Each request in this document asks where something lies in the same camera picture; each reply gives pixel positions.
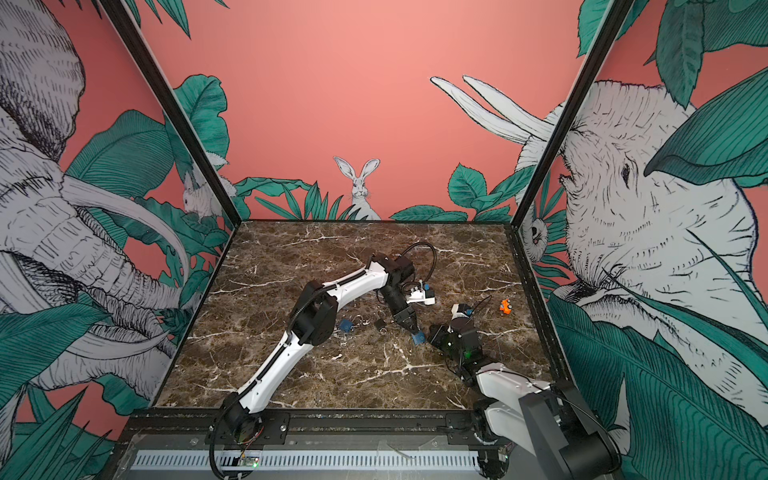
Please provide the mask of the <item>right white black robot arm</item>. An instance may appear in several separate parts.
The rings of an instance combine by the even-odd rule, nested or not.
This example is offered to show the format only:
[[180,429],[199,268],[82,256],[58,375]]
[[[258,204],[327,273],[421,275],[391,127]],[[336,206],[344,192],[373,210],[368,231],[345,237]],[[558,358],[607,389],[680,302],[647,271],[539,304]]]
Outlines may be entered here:
[[596,479],[621,470],[618,446],[573,383],[533,380],[486,355],[472,319],[462,313],[430,326],[426,340],[481,395],[471,427],[481,443],[522,448],[548,479]]

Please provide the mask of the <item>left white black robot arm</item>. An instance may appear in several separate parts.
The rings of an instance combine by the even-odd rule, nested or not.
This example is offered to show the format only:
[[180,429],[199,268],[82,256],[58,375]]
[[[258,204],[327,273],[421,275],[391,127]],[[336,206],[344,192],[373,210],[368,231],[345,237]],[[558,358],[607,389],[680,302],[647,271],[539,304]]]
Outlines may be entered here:
[[337,314],[370,292],[380,293],[397,325],[413,335],[419,334],[416,312],[401,288],[414,272],[413,263],[405,256],[375,253],[366,266],[344,277],[325,283],[308,282],[278,345],[237,394],[228,397],[223,421],[234,430],[256,420],[299,360],[330,338]]

